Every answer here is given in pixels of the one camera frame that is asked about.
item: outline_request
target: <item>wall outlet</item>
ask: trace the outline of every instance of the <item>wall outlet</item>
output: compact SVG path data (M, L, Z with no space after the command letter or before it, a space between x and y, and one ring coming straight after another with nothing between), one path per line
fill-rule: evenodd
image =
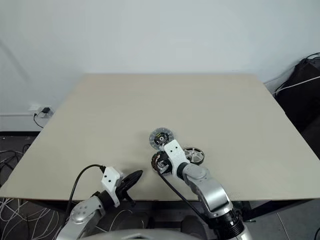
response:
M42 112L44 108L50 108L48 113ZM28 110L32 115L36 114L38 118L50 118L54 114L54 110L50 105L32 104Z

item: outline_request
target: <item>beige table top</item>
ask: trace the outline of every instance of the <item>beige table top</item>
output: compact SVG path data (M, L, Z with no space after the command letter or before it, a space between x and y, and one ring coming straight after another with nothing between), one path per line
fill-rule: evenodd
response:
M149 134L174 132L182 147L204 151L203 166L231 200L320 197L320 161L253 75L88 74L36 138L0 196L67 200L87 165L143 170L135 200L179 200L151 168ZM102 190L86 171L74 199ZM189 200L179 179L169 180Z

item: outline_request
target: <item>white cable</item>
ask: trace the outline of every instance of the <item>white cable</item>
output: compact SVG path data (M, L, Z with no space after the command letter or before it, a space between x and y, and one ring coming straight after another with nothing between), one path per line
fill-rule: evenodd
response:
M16 212L19 212L19 211L20 211L20 208L21 208L23 205L27 204L27 203L28 203L28 202L26 201L24 204L20 205L20 202L18 201L18 208L16 209ZM15 216L17 216L17 215L16 215L15 213L13 213L13 214L11 215L9 221L7 221L7 223L5 224L4 229L3 229L3 231L2 231L1 240L4 239L4 235L5 235L4 233L5 233L5 231L6 231L6 228L7 228L8 224L10 223L10 220L13 219Z
M35 212L35 213L33 213L33 214L30 214L29 217L31 217L31 216L33 216L33 215L36 215L36 214L38 214L39 212L43 212L43 211L45 211L45 210L47 210L47 209L46 209L46 208L45 208L45 209L41 209L40 211L37 211L37 212ZM37 217L37 218L31 219L31 220L28 220L28 221L29 221L29 222L36 221L36 220L38 220L39 218L43 218L43 217L44 217L47 213L49 213L49 212L50 212L50 209L48 209L48 211L47 211L42 217ZM6 240L8 234L9 234L19 223L21 223L22 221L23 221L23 220L18 221L15 225L12 226L12 228L10 228L10 230L6 233L6 235L5 235L5 237L4 237L4 240Z
M55 232L55 234L54 234L54 236L53 236L52 240L56 240L57 235L60 233L60 229L61 229L61 228L62 228L62 226L60 226L60 227L58 228L58 230Z
M17 153L17 154L22 154L22 155L23 155L23 152L20 152L20 151L14 151L14 150L10 150L10 151L8 151L8 150L3 150L3 151L0 151L0 153L10 153L10 152L15 152L15 153Z
M305 59L305 60L306 60L306 59L310 59L310 58L308 58L308 57L311 57L311 56L314 56L314 55L319 55L319 53L315 53L315 54L309 55L309 56L307 56L307 57L304 57L304 59ZM295 68L295 67L296 67L296 65L293 65L292 67L290 67L290 68L288 68L287 70L285 70L284 72L282 72L279 76L276 76L275 78L272 78L272 79L264 82L263 84L266 85L266 84L269 84L269 83L271 83L271 82L273 82L273 81L281 78L283 75L285 75L287 72L289 72L290 70L292 70L292 69Z
M111 228L112 228L113 224L115 223L116 218L117 218L121 213L123 213L123 212L125 212L125 211L129 211L130 213L132 213L132 211L129 210L129 209L123 209L123 210L121 210L120 212L118 212L118 214L114 217L114 219L113 219L113 221L112 221L112 223L111 223L111 225L110 225L109 232L111 231Z
M3 159L2 161L0 161L0 164L4 163L5 161L7 161L8 159L13 159L15 156L10 156L10 157L7 157L6 159Z
M290 237L289 237L289 235L288 235L287 229L286 229L286 227L285 227L285 225L284 225L284 222L282 221L282 219L281 219L281 217L280 217L279 212L277 212L276 214L278 215L278 218L279 218L279 220L280 220L280 222L281 222L281 225L282 225L283 230L284 230L284 232L285 232L286 238L287 238L288 240L290 240Z
M55 212L52 213L52 216L51 216L51 218L49 220L49 223L47 224L47 226L46 226L45 230L43 231L43 233L41 233L39 236L36 236L35 238L32 238L31 240L42 237L48 231L48 228L49 228L52 220L54 219L54 215L55 215Z
M54 232L54 230L56 229L56 227L58 226L58 223L59 223L59 213L57 211L55 213L56 213L57 219L56 219L56 223L55 223L53 229L48 234L41 236L41 237L40 236L36 237L34 240L44 239Z
M7 221L4 220L4 219L1 217L1 213L2 213L3 210L5 209L5 206L6 206L8 203L12 202L12 201L13 201L13 199L5 198L5 199L3 200L1 206L0 206L0 219L1 219L2 221L4 221L4 222L7 222Z
M108 232L107 230L104 230L103 228L101 228L101 227L99 227L99 226L95 226L95 228L96 228L96 229L99 229L100 231L105 232L105 233Z
M41 214L40 214L40 216L39 216L39 218L36 220L36 222L35 222L35 225L34 225L34 228L33 228L33 232L32 232L32 236L31 236L31 239L33 239L34 238L34 235L35 235L35 232L36 232L36 228L37 228L37 225L38 225L38 221L39 221L39 219L40 218L42 218L44 215L42 215L43 213L44 213L45 211L43 211Z
M11 210L13 213L15 213L16 211L13 210L10 206L8 206L8 204L5 205L5 207L7 207L9 210ZM23 216L21 216L19 213L15 213L16 216L19 216L21 219L23 219L24 221L27 221L27 219L25 219Z
M291 85L291 86L283 87L283 88L281 88L281 89L279 89L279 90L275 91L274 93L272 93L272 95L277 94L278 92L280 92L280 91L282 91L282 90L289 89L289 88L292 88L292 87L298 86L298 85L300 85L300 84L304 84L304 83L310 82L310 81L315 80L315 79L320 79L320 76L316 76L316 77L314 77L314 78L311 78L311 79L308 79L308 80L305 80L305 81L299 82L299 83L294 84L294 85Z

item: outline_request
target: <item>black rubber part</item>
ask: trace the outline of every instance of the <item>black rubber part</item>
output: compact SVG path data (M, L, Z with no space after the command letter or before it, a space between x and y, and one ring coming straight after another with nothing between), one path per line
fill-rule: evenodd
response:
M232 210L220 217L211 218L210 221L212 223L210 227L215 230L220 239L235 238L245 229L241 219Z
M195 165L200 165L200 164L202 164L203 162L204 162L204 160L205 159L202 159L201 161L198 161L198 162L192 162L192 161L190 161L190 163L192 163L192 164L195 164Z
M106 190L104 190L103 192L98 194L97 197L99 198L100 202L102 203L105 211L115 204L114 201L112 200L111 196L109 195L109 193L107 193Z
M181 163L179 166L178 166L178 168L177 168L177 170L176 170L176 175L180 178L180 179L184 179L184 176L183 176L183 171L184 171L184 168L186 167L188 165L188 163L187 162L183 162L183 163Z

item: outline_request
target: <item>power cord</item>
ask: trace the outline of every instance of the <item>power cord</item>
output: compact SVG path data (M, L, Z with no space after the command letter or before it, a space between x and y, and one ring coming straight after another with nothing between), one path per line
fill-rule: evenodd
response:
M320 232L320 227L317 229L317 231L315 232L314 234L314 239L313 240L317 240L317 236L318 236L318 233Z
M37 121L36 121L36 116L38 116L36 113L35 114L33 114L33 121L35 122L35 124L37 124L38 125L38 127L40 127L40 128L44 128L43 126L41 126L41 125L39 125L38 123L37 123Z
M175 194L177 194L188 206L205 222L208 224L206 218L180 193L177 189L175 189L174 186L171 185L170 182L160 173L159 169L157 169L157 173L162 178L162 180L171 188L172 191L174 191Z
M19 158L17 156L17 153L13 150L5 150L5 151L0 151L0 154L4 154L4 153L14 153L13 156L9 156L7 158L5 158L4 160L0 161L0 172L2 171L2 169L4 168L4 166L6 166L7 168L9 168L11 171L14 170L14 167L12 167L9 162L12 161L13 159L16 159L17 163L19 162Z
M69 215L69 213L70 213L70 207L71 207L71 203L72 203L72 198L73 198L73 196L74 196L74 193L75 193L75 190L76 190L76 186L77 186L77 184L78 184L78 181L79 181L81 175L82 175L86 170L88 170L89 168L92 168L92 167L100 168L100 170L102 171L102 173L104 173L105 170L106 170L106 167L103 166L103 165L92 164L92 165L89 165L89 166L85 167L85 168L79 173L79 175L76 177L76 180L75 180L75 182L74 182L74 184L73 184L73 187L72 187L72 190L71 190L71 193L70 193L70 197L69 197L69 200L68 200L68 204L67 204L67 206L66 206L66 210L65 210L65 214L64 214L64 219L63 219L63 221L62 221L61 226L64 226L65 223L66 223L66 221L67 221L67 217L68 217L68 215Z
M28 229L28 235L27 235L27 240L30 240L30 224L29 224L29 219L28 219L28 214L26 215L26 225Z
M30 148L31 144L27 143L22 147L22 153L23 155L26 153L26 151Z
M305 80L305 81L302 81L302 82L299 82L299 83L296 83L296 84L293 84L293 85L290 85L290 86L283 87L283 88L281 88L279 90L276 90L274 93L272 93L272 95L277 94L277 93L281 92L282 90L289 89L289 88L298 86L300 84L304 84L304 83L310 82L310 81L315 80L315 79L320 79L320 76L316 76L316 77L310 78L308 80Z

